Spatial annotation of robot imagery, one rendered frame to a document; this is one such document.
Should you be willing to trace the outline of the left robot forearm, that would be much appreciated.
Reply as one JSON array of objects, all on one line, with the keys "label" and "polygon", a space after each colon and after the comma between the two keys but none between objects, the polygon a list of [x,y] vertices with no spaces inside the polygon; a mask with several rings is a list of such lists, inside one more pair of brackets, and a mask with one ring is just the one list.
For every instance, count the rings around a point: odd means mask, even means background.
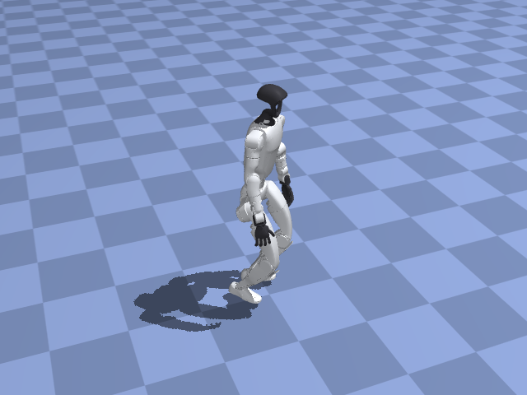
[{"label": "left robot forearm", "polygon": [[278,174],[278,180],[285,183],[284,178],[286,175],[289,175],[287,163],[286,163],[286,152],[282,153],[280,156],[276,158],[275,164],[276,164],[276,169],[277,169],[277,174]]}]

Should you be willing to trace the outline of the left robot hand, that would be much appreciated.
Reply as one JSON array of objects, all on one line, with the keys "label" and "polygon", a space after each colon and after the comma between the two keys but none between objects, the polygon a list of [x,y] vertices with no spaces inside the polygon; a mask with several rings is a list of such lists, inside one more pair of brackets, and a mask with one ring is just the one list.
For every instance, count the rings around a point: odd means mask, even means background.
[{"label": "left robot hand", "polygon": [[289,175],[285,176],[284,181],[285,183],[283,183],[282,181],[279,181],[279,182],[280,184],[282,184],[282,195],[286,199],[288,207],[289,207],[294,200],[293,192],[289,185],[289,183],[291,182]]}]

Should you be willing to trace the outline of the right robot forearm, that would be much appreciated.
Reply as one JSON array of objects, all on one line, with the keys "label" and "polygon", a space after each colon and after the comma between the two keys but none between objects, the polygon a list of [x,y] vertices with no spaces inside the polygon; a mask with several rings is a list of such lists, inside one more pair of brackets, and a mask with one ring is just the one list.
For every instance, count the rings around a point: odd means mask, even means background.
[{"label": "right robot forearm", "polygon": [[259,189],[259,178],[257,176],[250,176],[247,181],[246,195],[250,200],[250,209],[253,212],[256,224],[264,222],[264,207],[261,204],[261,190]]}]

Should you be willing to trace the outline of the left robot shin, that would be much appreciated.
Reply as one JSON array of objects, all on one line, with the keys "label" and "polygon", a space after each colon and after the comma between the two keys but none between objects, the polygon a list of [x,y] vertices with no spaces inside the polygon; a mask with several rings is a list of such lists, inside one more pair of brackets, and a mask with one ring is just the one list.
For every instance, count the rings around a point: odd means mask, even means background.
[{"label": "left robot shin", "polygon": [[[289,243],[289,245],[287,247],[284,247],[284,248],[281,248],[278,246],[278,251],[279,251],[279,255],[281,255],[291,244],[293,243],[293,241],[291,241]],[[258,258],[254,261],[254,263],[250,266],[250,269],[256,264],[256,263],[259,263],[260,259],[264,256],[264,253],[262,252],[262,250],[260,250],[260,255],[258,256]]]}]

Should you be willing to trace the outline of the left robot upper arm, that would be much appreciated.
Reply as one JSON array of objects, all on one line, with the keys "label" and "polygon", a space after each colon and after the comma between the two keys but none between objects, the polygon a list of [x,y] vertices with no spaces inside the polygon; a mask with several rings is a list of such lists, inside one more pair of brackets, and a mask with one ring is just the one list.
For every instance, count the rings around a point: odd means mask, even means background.
[{"label": "left robot upper arm", "polygon": [[[285,117],[283,115],[278,116],[282,120],[282,134],[283,134],[283,125],[285,123]],[[286,151],[285,145],[281,142],[280,147],[278,149],[277,157],[280,156],[282,153]]]}]

